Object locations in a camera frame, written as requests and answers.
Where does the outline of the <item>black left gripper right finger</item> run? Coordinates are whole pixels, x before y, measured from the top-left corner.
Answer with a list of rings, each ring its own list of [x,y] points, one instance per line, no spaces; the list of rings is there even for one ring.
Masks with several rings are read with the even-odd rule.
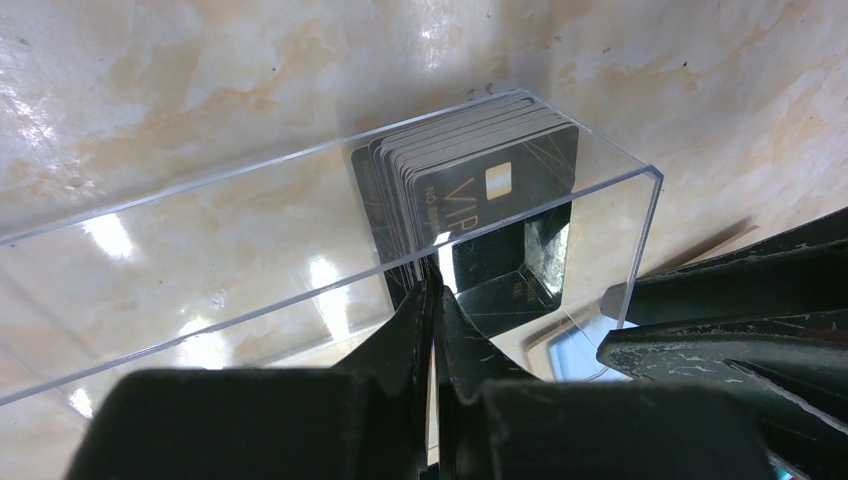
[[[433,338],[443,479],[771,479],[741,404],[698,385],[549,383],[468,319],[437,265]]]

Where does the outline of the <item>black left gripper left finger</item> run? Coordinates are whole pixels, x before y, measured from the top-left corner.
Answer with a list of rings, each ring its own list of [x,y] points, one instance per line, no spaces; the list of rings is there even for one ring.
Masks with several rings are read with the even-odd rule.
[[[434,287],[323,368],[146,369],[92,419],[70,479],[416,479]]]

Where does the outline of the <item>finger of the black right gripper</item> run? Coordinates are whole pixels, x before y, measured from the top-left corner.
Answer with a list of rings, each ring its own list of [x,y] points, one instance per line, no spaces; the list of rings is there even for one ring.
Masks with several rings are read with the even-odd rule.
[[[847,454],[847,213],[638,280],[597,357],[732,391],[782,458]]]

